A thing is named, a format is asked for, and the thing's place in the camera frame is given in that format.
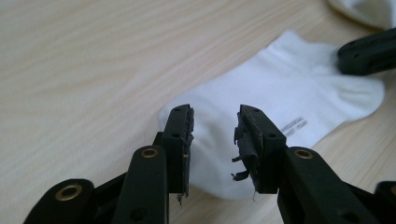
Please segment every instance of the brass screw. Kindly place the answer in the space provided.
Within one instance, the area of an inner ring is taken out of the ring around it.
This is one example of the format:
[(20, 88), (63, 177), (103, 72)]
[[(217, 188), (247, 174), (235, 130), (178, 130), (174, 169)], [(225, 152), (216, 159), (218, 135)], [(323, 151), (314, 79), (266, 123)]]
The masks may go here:
[(80, 184), (71, 184), (58, 190), (55, 194), (55, 199), (60, 202), (70, 201), (75, 199), (82, 192)]
[(155, 148), (146, 148), (142, 151), (141, 155), (146, 159), (153, 158), (158, 155), (158, 150)]
[(302, 159), (307, 159), (307, 160), (314, 158), (314, 155), (311, 152), (309, 152), (307, 150), (303, 150), (303, 149), (295, 150), (294, 155), (296, 155), (297, 157), (300, 157)]

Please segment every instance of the sock fabric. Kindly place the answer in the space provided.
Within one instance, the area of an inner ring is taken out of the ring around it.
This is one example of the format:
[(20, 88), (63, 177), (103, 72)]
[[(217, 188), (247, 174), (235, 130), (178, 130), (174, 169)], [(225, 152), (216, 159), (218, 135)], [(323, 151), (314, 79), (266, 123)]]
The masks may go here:
[(371, 77), (341, 75), (337, 46), (308, 43), (292, 31), (229, 71), (169, 102), (159, 113), (163, 129), (170, 110), (190, 104), (194, 113), (190, 183), (224, 199), (252, 198), (250, 179), (233, 144), (240, 105), (261, 109), (288, 138), (289, 147), (312, 147), (345, 121), (364, 118), (381, 104), (383, 83)]

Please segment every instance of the white sock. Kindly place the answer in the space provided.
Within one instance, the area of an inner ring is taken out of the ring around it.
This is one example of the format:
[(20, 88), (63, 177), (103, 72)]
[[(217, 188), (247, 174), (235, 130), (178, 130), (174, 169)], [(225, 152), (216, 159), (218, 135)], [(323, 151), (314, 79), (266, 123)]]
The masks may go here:
[(245, 169), (232, 162), (239, 155), (233, 131), (240, 105), (261, 109), (289, 147), (312, 147), (341, 123), (373, 113), (383, 100), (383, 83), (341, 75), (338, 48), (287, 31), (245, 63), (168, 103), (159, 113), (162, 129), (173, 107), (190, 104), (195, 111), (190, 183), (220, 198), (252, 198), (251, 180), (231, 176)]
[(328, 0), (328, 2), (355, 21), (382, 29), (396, 27), (395, 0)]

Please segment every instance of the wooden table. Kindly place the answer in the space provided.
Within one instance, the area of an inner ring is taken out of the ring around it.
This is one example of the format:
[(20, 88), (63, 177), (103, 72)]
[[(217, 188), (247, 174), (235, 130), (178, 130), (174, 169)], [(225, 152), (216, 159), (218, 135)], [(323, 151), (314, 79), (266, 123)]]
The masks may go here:
[[(343, 45), (375, 32), (324, 0), (3, 1), (0, 3), (0, 223), (22, 223), (53, 185), (95, 186), (126, 171), (159, 131), (173, 97), (218, 77), (285, 30)], [(396, 179), (396, 74), (369, 118), (343, 124), (318, 151), (373, 191)], [(226, 201), (191, 187), (171, 223), (282, 223), (276, 196)]]

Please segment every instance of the sock label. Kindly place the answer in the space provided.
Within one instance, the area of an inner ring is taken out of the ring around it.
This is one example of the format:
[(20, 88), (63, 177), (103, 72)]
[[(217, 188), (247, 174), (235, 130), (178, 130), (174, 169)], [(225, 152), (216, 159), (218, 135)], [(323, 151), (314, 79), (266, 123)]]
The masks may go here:
[(302, 129), (308, 121), (305, 118), (298, 117), (292, 122), (283, 127), (280, 131), (285, 134), (286, 137), (292, 136), (297, 130)]

